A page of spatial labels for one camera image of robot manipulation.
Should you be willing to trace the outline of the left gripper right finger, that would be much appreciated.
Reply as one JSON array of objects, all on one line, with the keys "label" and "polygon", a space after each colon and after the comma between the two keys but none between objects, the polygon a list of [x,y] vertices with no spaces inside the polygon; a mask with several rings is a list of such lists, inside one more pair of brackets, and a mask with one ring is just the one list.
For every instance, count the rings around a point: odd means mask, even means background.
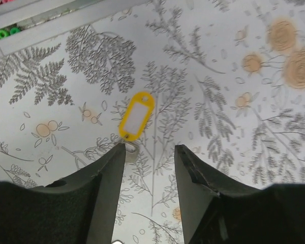
[{"label": "left gripper right finger", "polygon": [[305,184],[257,189],[174,150],[185,243],[305,243]]}]

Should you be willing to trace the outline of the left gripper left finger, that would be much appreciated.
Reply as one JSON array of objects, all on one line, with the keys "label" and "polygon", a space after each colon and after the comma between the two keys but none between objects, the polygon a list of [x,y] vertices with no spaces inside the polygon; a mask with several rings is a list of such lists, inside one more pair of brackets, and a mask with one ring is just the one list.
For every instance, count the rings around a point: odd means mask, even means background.
[{"label": "left gripper left finger", "polygon": [[0,243],[111,243],[125,158],[120,143],[45,187],[0,181]]}]

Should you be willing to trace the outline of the key with yellow tag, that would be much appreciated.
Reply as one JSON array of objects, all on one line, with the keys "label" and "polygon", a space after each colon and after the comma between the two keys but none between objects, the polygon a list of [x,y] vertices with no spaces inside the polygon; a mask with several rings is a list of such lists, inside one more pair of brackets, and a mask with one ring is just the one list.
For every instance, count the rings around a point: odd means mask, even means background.
[{"label": "key with yellow tag", "polygon": [[140,149],[135,141],[143,133],[154,107],[154,97],[147,91],[141,91],[132,97],[124,115],[121,117],[118,132],[121,143],[126,147],[126,163],[136,161]]}]

